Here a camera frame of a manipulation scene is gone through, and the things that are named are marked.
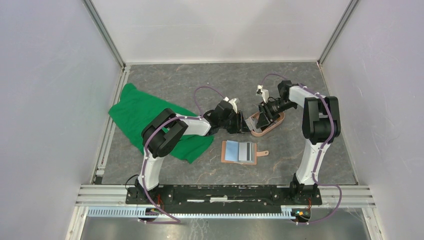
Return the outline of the pink oval tray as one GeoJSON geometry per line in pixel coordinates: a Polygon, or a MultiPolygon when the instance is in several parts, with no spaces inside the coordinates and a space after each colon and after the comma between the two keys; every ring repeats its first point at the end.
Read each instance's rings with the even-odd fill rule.
{"type": "Polygon", "coordinates": [[[270,131],[272,131],[274,128],[276,128],[277,126],[279,126],[282,122],[283,122],[283,120],[284,120],[284,118],[285,118],[285,113],[284,112],[281,112],[281,113],[279,113],[279,117],[268,127],[268,128],[266,128],[264,131],[259,131],[259,132],[255,132],[255,131],[252,131],[251,130],[251,134],[254,136],[254,137],[262,137],[262,136],[264,136],[265,134],[267,134],[267,133],[269,133],[270,131]]]}

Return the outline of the tan leather card holder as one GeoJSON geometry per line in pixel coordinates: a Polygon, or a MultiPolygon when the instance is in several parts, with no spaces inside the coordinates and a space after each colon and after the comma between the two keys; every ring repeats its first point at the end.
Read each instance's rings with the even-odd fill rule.
{"type": "Polygon", "coordinates": [[[221,162],[255,166],[258,157],[269,155],[269,151],[258,151],[257,144],[253,142],[237,142],[225,140],[221,145],[221,162]]]}

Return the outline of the white card with stripe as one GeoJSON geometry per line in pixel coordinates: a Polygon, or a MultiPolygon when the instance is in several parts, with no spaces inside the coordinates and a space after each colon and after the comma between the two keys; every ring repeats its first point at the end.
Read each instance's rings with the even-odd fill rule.
{"type": "Polygon", "coordinates": [[[255,156],[255,144],[252,142],[240,142],[238,145],[238,162],[253,163],[255,156]]]}

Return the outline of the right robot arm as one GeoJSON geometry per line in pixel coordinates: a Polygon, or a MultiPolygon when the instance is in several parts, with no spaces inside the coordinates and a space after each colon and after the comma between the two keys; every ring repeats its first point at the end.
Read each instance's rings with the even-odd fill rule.
{"type": "Polygon", "coordinates": [[[339,101],[335,96],[324,96],[300,83],[281,81],[279,97],[269,95],[262,85],[256,94],[261,96],[258,113],[250,117],[252,133],[260,135],[275,128],[282,114],[291,108],[302,108],[301,130],[305,138],[302,160],[289,186],[289,199],[302,204],[318,193],[319,170],[327,149],[341,133],[339,101]]]}

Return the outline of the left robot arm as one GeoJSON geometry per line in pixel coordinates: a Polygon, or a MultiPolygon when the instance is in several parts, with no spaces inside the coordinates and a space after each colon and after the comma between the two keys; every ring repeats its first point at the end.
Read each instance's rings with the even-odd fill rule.
{"type": "Polygon", "coordinates": [[[145,204],[157,198],[159,174],[163,161],[184,136],[209,137],[220,129],[229,134],[249,133],[251,130],[242,111],[237,108],[237,98],[225,98],[214,109],[200,116],[187,116],[164,109],[141,132],[143,162],[141,172],[134,183],[135,192],[145,204]]]}

